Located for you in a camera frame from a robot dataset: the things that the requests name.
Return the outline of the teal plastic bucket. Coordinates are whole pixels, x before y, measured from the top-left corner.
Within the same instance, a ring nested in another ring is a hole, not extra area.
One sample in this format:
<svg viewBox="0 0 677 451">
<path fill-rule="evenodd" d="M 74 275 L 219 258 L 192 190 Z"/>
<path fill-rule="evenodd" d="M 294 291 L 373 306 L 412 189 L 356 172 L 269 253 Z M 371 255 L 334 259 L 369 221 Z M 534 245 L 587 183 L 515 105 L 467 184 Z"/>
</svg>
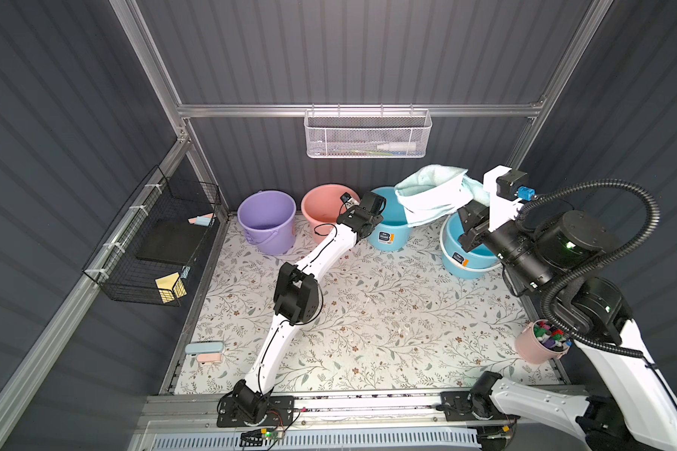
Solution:
<svg viewBox="0 0 677 451">
<path fill-rule="evenodd" d="M 382 212 L 383 221 L 368 238 L 369 244 L 382 252 L 401 250 L 410 237 L 404 206 L 398 201 L 393 187 L 374 188 L 372 193 L 381 195 L 387 205 Z"/>
<path fill-rule="evenodd" d="M 466 279 L 479 279 L 489 272 L 498 270 L 498 258 L 484 245 L 473 251 L 462 248 L 459 238 L 464 228 L 458 213 L 448 216 L 441 227 L 439 236 L 442 263 L 452 275 Z"/>
</svg>

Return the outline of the mint green microfiber cloth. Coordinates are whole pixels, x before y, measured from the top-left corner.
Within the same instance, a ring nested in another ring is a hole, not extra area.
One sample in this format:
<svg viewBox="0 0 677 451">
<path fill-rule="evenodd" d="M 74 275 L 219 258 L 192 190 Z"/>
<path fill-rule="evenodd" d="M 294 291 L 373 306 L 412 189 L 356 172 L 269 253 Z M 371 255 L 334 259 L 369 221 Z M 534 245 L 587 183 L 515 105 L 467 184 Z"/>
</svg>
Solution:
<svg viewBox="0 0 677 451">
<path fill-rule="evenodd" d="M 408 227 L 420 227 L 451 215 L 470 201 L 488 207 L 489 193 L 466 168 L 427 165 L 394 186 Z"/>
</svg>

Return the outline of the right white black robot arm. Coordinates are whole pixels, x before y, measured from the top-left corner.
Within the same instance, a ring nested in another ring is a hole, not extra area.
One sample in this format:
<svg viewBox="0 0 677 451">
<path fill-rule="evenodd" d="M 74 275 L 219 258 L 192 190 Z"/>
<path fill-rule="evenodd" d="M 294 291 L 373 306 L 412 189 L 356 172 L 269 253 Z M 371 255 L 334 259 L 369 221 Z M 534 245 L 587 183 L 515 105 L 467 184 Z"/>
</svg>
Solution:
<svg viewBox="0 0 677 451">
<path fill-rule="evenodd" d="M 601 276 L 656 231 L 657 201 L 626 180 L 590 180 L 536 194 L 527 179 L 525 172 L 503 165 L 486 172 L 489 201 L 460 208 L 459 242 L 466 251 L 487 247 L 504 270 L 537 293 L 543 317 L 589 358 L 609 392 L 564 397 L 487 371 L 468 394 L 472 415 L 530 419 L 592 450 L 677 450 L 677 396 L 647 350 L 624 295 Z M 592 189 L 630 193 L 645 208 L 641 228 L 627 242 L 582 210 L 526 226 L 533 210 Z"/>
</svg>

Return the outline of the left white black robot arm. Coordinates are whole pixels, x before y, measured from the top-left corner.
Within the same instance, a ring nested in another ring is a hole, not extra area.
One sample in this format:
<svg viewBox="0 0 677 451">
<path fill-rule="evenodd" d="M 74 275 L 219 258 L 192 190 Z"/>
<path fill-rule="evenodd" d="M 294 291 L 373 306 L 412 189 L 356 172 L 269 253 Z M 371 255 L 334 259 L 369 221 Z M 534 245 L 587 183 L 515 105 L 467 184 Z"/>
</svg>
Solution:
<svg viewBox="0 0 677 451">
<path fill-rule="evenodd" d="M 270 396 L 281 361 L 293 338 L 319 318 L 325 306 L 321 281 L 331 267 L 383 221 L 387 199 L 367 193 L 357 200 L 342 195 L 340 214 L 331 231 L 306 257 L 285 263 L 278 271 L 274 316 L 253 366 L 231 391 L 240 419 L 259 424 L 269 411 Z"/>
</svg>

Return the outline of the pink plastic bucket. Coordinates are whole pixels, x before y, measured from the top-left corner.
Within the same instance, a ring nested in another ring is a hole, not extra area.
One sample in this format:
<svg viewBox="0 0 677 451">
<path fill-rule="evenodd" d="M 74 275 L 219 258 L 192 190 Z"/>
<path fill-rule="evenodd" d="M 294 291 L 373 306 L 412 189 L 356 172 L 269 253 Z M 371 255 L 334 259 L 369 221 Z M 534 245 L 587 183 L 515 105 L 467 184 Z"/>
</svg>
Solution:
<svg viewBox="0 0 677 451">
<path fill-rule="evenodd" d="M 343 195 L 351 195 L 359 201 L 359 195 L 351 188 L 340 184 L 324 184 L 310 190 L 301 201 L 301 212 L 308 221 L 308 235 L 319 244 L 333 232 L 332 224 L 346 210 Z"/>
</svg>

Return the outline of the purple plastic bucket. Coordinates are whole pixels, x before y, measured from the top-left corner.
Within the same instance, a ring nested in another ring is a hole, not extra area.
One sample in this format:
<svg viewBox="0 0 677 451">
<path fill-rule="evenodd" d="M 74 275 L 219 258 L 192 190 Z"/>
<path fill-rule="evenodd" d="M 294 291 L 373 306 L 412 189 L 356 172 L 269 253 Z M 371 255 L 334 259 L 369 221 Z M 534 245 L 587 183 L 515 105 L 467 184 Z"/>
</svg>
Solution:
<svg viewBox="0 0 677 451">
<path fill-rule="evenodd" d="M 262 191 L 247 197 L 237 210 L 246 241 L 267 256 L 286 254 L 295 244 L 294 199 L 280 191 Z"/>
</svg>

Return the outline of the white bottle in basket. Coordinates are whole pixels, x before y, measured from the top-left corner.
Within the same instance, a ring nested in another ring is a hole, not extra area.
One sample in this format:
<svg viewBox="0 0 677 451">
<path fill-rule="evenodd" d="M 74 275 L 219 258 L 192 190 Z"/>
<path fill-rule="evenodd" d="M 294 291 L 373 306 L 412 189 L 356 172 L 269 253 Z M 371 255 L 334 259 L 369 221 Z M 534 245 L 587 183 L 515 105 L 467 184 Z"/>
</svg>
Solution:
<svg viewBox="0 0 677 451">
<path fill-rule="evenodd" d="M 410 154 L 417 151 L 416 142 L 387 142 L 377 145 L 379 152 L 391 154 Z"/>
</svg>

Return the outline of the floral patterned table mat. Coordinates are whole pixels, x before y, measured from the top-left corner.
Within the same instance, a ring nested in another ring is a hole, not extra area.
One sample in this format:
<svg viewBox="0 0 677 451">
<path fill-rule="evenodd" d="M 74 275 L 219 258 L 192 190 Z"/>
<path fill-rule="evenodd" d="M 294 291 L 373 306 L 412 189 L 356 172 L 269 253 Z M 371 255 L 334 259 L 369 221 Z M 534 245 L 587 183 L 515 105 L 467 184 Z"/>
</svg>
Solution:
<svg viewBox="0 0 677 451">
<path fill-rule="evenodd" d="M 440 223 L 414 229 L 404 248 L 381 252 L 366 242 L 322 281 L 325 307 L 291 342 L 279 392 L 357 391 L 468 386 L 485 370 L 521 383 L 555 384 L 551 364 L 531 365 L 515 351 L 528 323 L 500 272 L 473 280 L 442 265 Z M 177 395 L 221 394 L 257 358 L 273 317 L 283 257 L 249 244 L 231 220 L 193 338 L 224 345 L 222 360 L 188 357 Z"/>
</svg>

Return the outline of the pink cup of markers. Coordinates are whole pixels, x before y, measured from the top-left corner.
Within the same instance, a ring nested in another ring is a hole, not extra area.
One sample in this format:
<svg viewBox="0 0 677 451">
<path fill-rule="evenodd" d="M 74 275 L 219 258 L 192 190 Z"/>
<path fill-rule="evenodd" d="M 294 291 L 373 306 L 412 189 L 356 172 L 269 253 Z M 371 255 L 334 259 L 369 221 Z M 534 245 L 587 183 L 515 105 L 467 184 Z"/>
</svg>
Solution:
<svg viewBox="0 0 677 451">
<path fill-rule="evenodd" d="M 564 330 L 546 319 L 528 324 L 515 340 L 515 350 L 526 362 L 539 365 L 560 359 L 572 344 Z"/>
</svg>

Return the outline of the black notebook in basket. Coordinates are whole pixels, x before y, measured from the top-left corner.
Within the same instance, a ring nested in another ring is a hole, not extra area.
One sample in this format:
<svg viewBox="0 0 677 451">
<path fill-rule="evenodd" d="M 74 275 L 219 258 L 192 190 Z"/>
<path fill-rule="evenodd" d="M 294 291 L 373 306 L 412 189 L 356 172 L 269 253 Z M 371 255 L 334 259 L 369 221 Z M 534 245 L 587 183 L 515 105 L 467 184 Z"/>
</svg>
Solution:
<svg viewBox="0 0 677 451">
<path fill-rule="evenodd" d="M 137 259 L 186 265 L 199 249 L 207 231 L 208 227 L 188 221 L 159 220 L 139 246 Z"/>
</svg>

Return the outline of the yellow sticky note pad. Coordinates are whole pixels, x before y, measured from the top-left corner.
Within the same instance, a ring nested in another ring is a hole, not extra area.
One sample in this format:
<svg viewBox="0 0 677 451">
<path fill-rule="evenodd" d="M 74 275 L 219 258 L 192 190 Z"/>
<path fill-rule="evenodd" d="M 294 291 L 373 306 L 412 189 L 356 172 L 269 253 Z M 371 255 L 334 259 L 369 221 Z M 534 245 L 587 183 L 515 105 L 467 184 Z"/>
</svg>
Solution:
<svg viewBox="0 0 677 451">
<path fill-rule="evenodd" d="M 155 280 L 163 304 L 169 304 L 187 295 L 182 276 L 177 272 Z"/>
</svg>

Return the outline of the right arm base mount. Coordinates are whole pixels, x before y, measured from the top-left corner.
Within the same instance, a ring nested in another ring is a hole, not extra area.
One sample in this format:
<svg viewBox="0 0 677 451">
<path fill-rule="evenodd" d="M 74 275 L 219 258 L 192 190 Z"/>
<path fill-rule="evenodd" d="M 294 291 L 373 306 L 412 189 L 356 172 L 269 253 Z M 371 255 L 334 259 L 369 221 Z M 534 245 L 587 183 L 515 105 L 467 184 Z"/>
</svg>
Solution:
<svg viewBox="0 0 677 451">
<path fill-rule="evenodd" d="M 472 403 L 470 392 L 466 390 L 443 391 L 439 396 L 440 402 L 434 406 L 434 409 L 443 413 L 448 422 L 496 420 L 513 423 L 519 419 L 518 415 L 506 415 L 506 413 L 500 413 L 494 406 L 491 406 L 487 413 L 480 413 Z"/>
</svg>

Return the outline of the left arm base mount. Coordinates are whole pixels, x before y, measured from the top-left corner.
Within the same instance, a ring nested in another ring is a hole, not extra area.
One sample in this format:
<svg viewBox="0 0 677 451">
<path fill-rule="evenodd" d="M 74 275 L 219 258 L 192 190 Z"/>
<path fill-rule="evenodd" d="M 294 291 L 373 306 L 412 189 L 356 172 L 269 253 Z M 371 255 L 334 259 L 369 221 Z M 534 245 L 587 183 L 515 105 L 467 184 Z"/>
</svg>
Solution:
<svg viewBox="0 0 677 451">
<path fill-rule="evenodd" d="M 252 402 L 227 395 L 216 407 L 218 428 L 279 427 L 289 426 L 298 410 L 295 398 L 279 396 L 260 398 Z"/>
</svg>

